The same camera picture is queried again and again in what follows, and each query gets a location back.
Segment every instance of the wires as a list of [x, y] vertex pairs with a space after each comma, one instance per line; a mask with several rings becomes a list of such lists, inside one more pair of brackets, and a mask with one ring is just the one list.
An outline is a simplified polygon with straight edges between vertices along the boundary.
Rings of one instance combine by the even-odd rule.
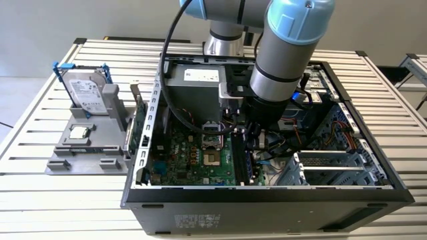
[[193, 115], [189, 111], [185, 110], [185, 108], [177, 109], [177, 110], [182, 110], [185, 113], [188, 113], [189, 119], [190, 119], [190, 123], [192, 125], [194, 125], [194, 119], [193, 119]]
[[268, 185], [270, 185], [273, 178], [282, 172], [282, 170], [284, 168], [272, 175], [272, 177], [268, 180]]
[[260, 42], [261, 42], [262, 35], [264, 35], [264, 32], [260, 33], [258, 38], [257, 38], [256, 43], [254, 43], [254, 47], [253, 47], [253, 56], [254, 56], [254, 58], [258, 56], [257, 49], [258, 49], [258, 45], [260, 45]]
[[301, 138], [300, 138], [300, 134], [298, 134], [298, 129], [297, 129], [297, 125], [296, 125], [296, 119], [294, 119], [294, 118], [280, 118], [280, 120], [282, 120], [282, 121], [292, 121], [292, 122], [293, 122], [293, 130], [294, 130], [296, 139], [297, 139], [298, 145], [301, 145], [302, 142], [301, 142]]
[[333, 139], [333, 136], [334, 136], [334, 125], [338, 125], [340, 129], [341, 129], [341, 133], [345, 137], [345, 140], [346, 140], [346, 143], [348, 143], [348, 146], [350, 149], [356, 149], [357, 146], [356, 146], [356, 143], [353, 141], [353, 138], [350, 137], [349, 133], [342, 131], [342, 128], [348, 128], [348, 125], [346, 123], [341, 122], [341, 121], [333, 121], [332, 124], [330, 124], [330, 135], [328, 136], [328, 139], [325, 140], [324, 142], [324, 146], [326, 146], [330, 142], [332, 142], [332, 139]]
[[204, 134], [204, 135], [224, 135], [224, 134], [230, 133], [237, 126], [237, 114], [230, 115], [233, 124], [230, 125], [229, 128], [225, 128], [221, 131], [202, 130], [201, 128], [192, 125], [186, 121], [186, 119], [181, 116], [181, 113], [178, 112], [177, 108], [174, 107], [173, 101], [169, 96], [169, 89], [165, 84], [165, 68], [164, 68], [164, 66], [165, 66], [165, 58], [166, 58], [166, 51], [168, 51], [168, 47], [169, 47], [169, 43], [170, 43], [170, 38], [172, 38], [172, 34], [174, 31], [176, 25], [180, 21], [182, 13], [184, 13], [190, 2], [192, 2], [192, 0], [185, 0], [184, 4], [181, 5], [180, 10], [174, 16], [173, 22], [170, 24], [170, 27], [168, 29], [168, 33], [166, 33], [165, 40], [164, 40], [164, 45], [162, 45], [161, 55], [160, 55], [160, 63], [158, 63], [158, 81], [160, 81], [160, 86], [161, 86], [161, 92], [162, 92], [164, 101], [170, 109], [170, 112], [173, 113], [174, 117], [181, 122], [181, 124], [184, 124], [184, 126], [186, 128], [189, 128], [193, 132]]

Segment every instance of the red wire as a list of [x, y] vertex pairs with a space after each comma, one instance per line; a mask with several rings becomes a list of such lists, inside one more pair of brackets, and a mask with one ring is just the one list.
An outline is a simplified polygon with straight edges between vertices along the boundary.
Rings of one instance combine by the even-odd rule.
[[[333, 123], [337, 123], [338, 126], [340, 126], [340, 128], [348, 127], [346, 123], [344, 123], [344, 122], [341, 122], [341, 121], [333, 121]], [[350, 149], [356, 149], [357, 147], [356, 147], [356, 144], [354, 144], [354, 142], [353, 142], [353, 139], [352, 139], [349, 133], [348, 133], [348, 132], [341, 132], [341, 133], [344, 134], [344, 137], [345, 137], [345, 139], [346, 139], [349, 148], [350, 148]]]
[[292, 121], [293, 122], [293, 130], [294, 130], [294, 134], [296, 134], [296, 138], [297, 138], [297, 142], [298, 142], [298, 145], [302, 144], [301, 142], [301, 138], [300, 138], [300, 134], [298, 134], [298, 130], [296, 128], [296, 119], [294, 118], [280, 118], [280, 120], [284, 120], [284, 121]]
[[181, 110], [182, 110], [185, 113], [188, 113], [189, 118], [190, 118], [190, 123], [192, 123], [192, 125], [194, 125], [194, 119], [193, 119], [193, 116], [192, 116], [190, 112], [186, 111], [184, 108], [182, 108]]

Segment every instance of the white wall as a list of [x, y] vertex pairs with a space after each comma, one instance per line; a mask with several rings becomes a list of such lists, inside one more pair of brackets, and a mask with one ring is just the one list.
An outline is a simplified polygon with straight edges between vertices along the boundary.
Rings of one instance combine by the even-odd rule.
[[[76, 37], [164, 38], [177, 0], [0, 0], [0, 76], [45, 77]], [[376, 64], [427, 53], [427, 0], [336, 0], [318, 49], [364, 50]], [[208, 22], [181, 18], [174, 38], [204, 41]]]

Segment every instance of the metal rack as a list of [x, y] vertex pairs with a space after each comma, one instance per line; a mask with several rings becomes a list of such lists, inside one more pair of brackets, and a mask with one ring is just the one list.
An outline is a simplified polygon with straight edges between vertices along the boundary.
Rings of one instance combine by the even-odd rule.
[[[133, 106], [129, 83], [138, 82], [142, 99], [148, 101], [161, 47], [161, 42], [86, 40], [72, 45], [61, 62], [106, 63], [112, 80], [120, 87], [118, 97], [125, 105]], [[200, 44], [170, 43], [169, 52], [200, 55], [202, 50]], [[253, 49], [245, 47], [244, 54], [250, 56], [252, 52]], [[416, 203], [350, 233], [306, 234], [304, 238], [425, 239], [427, 123], [366, 56], [353, 51], [317, 50], [312, 60], [329, 63]], [[0, 233], [30, 239], [64, 236], [117, 239], [122, 235], [141, 238], [145, 234], [132, 212], [118, 210], [125, 176], [42, 174], [70, 117], [69, 106], [64, 86], [52, 75], [0, 145], [0, 175], [4, 174], [0, 176], [0, 209], [6, 210], [0, 212]], [[249, 235], [234, 237], [253, 238]]]

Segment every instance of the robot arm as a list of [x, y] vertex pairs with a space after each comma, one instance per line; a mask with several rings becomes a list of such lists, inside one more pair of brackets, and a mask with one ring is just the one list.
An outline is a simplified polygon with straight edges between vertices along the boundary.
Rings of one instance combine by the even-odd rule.
[[[257, 97], [246, 99], [245, 112], [248, 120], [264, 127], [280, 119], [285, 110], [317, 42], [326, 31], [333, 8], [334, 0], [193, 0], [185, 10], [196, 18], [214, 20], [210, 35], [230, 36], [229, 32], [234, 30], [233, 34], [238, 36], [234, 24], [262, 28], [249, 80]], [[217, 21], [232, 25], [228, 31], [224, 29], [226, 25], [217, 27]]]

